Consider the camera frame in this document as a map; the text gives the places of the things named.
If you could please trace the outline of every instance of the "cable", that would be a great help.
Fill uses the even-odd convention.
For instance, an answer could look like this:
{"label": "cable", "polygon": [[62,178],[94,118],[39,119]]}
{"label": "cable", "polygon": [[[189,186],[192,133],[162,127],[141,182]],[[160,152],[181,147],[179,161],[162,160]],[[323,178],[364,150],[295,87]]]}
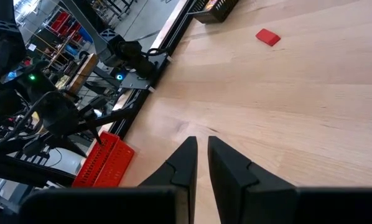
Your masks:
{"label": "cable", "polygon": [[48,166],[48,167],[56,166],[56,165],[59,164],[59,162],[61,162],[62,159],[63,159],[63,155],[62,155],[62,153],[61,153],[57,148],[55,148],[55,149],[56,149],[56,151],[60,154],[60,159],[59,159],[59,161],[57,161],[54,165],[50,165],[50,166]]}
{"label": "cable", "polygon": [[37,107],[41,104],[41,102],[43,102],[43,100],[45,98],[47,98],[48,96],[51,96],[51,95],[56,95],[56,94],[60,94],[59,92],[56,92],[56,91],[50,91],[46,94],[44,94],[41,98],[39,98],[39,100],[37,100],[37,102],[34,103],[34,105],[31,106],[30,110],[24,115],[24,117],[22,118],[22,120],[17,124],[17,126],[10,132],[8,133],[4,139],[0,140],[0,145],[6,141],[8,141],[10,138],[13,138],[13,136],[19,131],[19,128],[21,126],[23,126],[27,120],[31,117],[32,113],[34,113],[34,111],[37,109]]}

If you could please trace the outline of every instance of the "blue led light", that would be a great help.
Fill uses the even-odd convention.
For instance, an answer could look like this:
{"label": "blue led light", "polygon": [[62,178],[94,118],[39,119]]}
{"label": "blue led light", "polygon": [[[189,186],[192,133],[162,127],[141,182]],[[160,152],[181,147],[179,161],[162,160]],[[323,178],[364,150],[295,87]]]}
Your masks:
{"label": "blue led light", "polygon": [[124,79],[123,75],[121,75],[121,74],[118,74],[118,75],[116,76],[116,78],[117,78],[118,80],[123,80],[123,79]]}

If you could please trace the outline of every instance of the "red plastic crate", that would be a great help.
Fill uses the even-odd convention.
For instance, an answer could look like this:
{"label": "red plastic crate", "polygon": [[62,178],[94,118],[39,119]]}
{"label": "red plastic crate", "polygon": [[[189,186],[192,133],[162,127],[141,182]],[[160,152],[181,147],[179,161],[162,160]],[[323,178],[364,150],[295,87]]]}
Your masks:
{"label": "red plastic crate", "polygon": [[103,131],[100,138],[102,145],[95,143],[72,187],[118,186],[134,151],[115,134]]}

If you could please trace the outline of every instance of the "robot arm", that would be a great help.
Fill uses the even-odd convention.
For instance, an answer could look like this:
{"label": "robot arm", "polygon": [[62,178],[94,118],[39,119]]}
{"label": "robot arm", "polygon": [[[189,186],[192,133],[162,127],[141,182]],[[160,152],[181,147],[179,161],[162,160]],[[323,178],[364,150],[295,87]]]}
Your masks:
{"label": "robot arm", "polygon": [[13,0],[0,0],[0,80],[25,56],[26,47],[16,26]]}

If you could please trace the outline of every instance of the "red block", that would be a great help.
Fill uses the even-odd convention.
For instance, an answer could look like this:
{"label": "red block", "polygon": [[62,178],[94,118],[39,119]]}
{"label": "red block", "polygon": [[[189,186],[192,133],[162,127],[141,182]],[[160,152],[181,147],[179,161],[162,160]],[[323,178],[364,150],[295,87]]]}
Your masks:
{"label": "red block", "polygon": [[278,35],[268,31],[267,29],[262,29],[255,36],[270,46],[275,45],[281,39]]}

